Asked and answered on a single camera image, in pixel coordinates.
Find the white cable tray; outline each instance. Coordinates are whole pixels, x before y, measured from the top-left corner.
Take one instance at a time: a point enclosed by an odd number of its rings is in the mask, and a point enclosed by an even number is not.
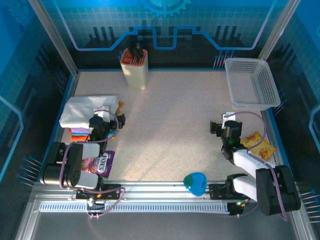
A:
[[[104,210],[89,210],[88,212],[104,212],[112,204],[113,202],[106,202]],[[86,202],[42,202],[39,206],[39,211],[45,213],[83,213],[86,209]],[[119,202],[110,212],[229,214],[226,202]]]

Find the knife block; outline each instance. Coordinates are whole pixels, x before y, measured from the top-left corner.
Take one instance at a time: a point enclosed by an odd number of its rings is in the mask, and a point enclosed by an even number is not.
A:
[[[123,51],[120,59],[126,83],[132,89],[145,89],[148,83],[148,52],[143,50],[143,58],[138,61],[131,56],[128,48]]]

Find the purple snack bag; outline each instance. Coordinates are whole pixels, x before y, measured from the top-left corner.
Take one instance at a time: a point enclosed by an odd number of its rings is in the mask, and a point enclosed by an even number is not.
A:
[[[81,170],[91,174],[101,175],[104,178],[108,178],[110,175],[114,157],[114,151],[105,151],[103,156],[83,159]]]

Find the blue plastic object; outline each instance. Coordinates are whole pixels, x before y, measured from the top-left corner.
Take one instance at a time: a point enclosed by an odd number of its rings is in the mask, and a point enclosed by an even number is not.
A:
[[[202,196],[207,188],[207,178],[202,172],[193,172],[183,180],[186,189],[196,196]]]

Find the cable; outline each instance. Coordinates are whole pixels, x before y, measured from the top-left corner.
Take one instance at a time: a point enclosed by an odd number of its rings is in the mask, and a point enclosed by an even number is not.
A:
[[[118,121],[118,118],[116,117],[116,115],[114,115],[111,111],[107,110],[107,109],[96,109],[94,110],[94,113],[98,113],[98,112],[107,112],[109,113],[115,120],[116,122],[116,129],[113,133],[112,136],[110,137],[107,137],[106,139],[103,139],[103,140],[98,140],[98,141],[90,141],[88,142],[87,140],[86,141],[73,141],[71,142],[65,149],[65,152],[64,152],[64,155],[63,155],[63,159],[62,159],[62,164],[61,164],[61,169],[60,169],[60,175],[59,175],[59,185],[60,185],[60,188],[61,189],[64,189],[64,184],[63,184],[63,175],[64,175],[64,170],[65,170],[65,165],[66,165],[66,162],[67,162],[67,155],[68,155],[68,152],[71,148],[71,146],[73,144],[100,144],[100,143],[103,143],[103,142],[106,142],[110,139],[112,139],[113,137],[115,137],[117,134],[118,134],[118,130],[119,130],[119,121]],[[118,188],[114,188],[114,189],[110,189],[110,190],[104,190],[104,191],[96,191],[96,190],[91,190],[91,189],[83,189],[83,188],[79,188],[79,187],[74,187],[73,188],[74,190],[82,190],[83,192],[86,192],[86,193],[91,193],[91,194],[107,194],[107,193],[111,193],[111,192],[114,192],[114,191],[121,191],[123,190],[121,196],[119,197],[119,199],[104,213],[101,213],[101,214],[97,214],[95,216],[95,218],[99,218],[100,216],[103,216],[105,214],[107,214],[109,211],[111,211],[116,204],[118,204],[121,200],[121,198],[124,196],[125,192],[126,192],[126,189],[124,187],[118,187]]]
[[[266,135],[267,135],[266,123],[265,123],[265,121],[263,120],[263,118],[262,118],[260,115],[258,115],[258,114],[255,113],[255,112],[252,112],[252,111],[239,111],[239,112],[235,112],[235,113],[233,113],[233,114],[226,115],[226,116],[224,116],[224,117],[227,117],[227,118],[228,118],[228,117],[232,117],[232,116],[239,115],[239,114],[251,114],[251,115],[255,115],[255,116],[258,117],[258,118],[261,120],[261,122],[263,123],[263,136],[262,136],[261,140],[260,140],[257,144],[249,147],[249,148],[247,149],[247,154],[248,154],[248,156],[256,159],[257,161],[259,161],[260,163],[266,165],[266,166],[270,169],[271,174],[272,174],[272,177],[273,177],[274,185],[275,185],[276,195],[277,195],[277,198],[278,198],[278,201],[279,201],[279,205],[280,205],[280,209],[281,209],[281,212],[282,212],[282,215],[279,213],[279,216],[280,216],[284,221],[287,222],[287,221],[288,221],[287,213],[286,213],[286,210],[285,210],[284,202],[283,202],[282,197],[281,197],[279,182],[278,182],[278,178],[277,178],[277,175],[276,175],[275,170],[272,168],[272,166],[270,166],[269,163],[267,163],[266,161],[260,159],[259,157],[255,156],[254,154],[252,154],[251,152],[249,152],[251,149],[253,149],[253,148],[255,148],[256,146],[260,145],[260,144],[263,142],[263,140],[265,139],[265,137],[266,137]]]

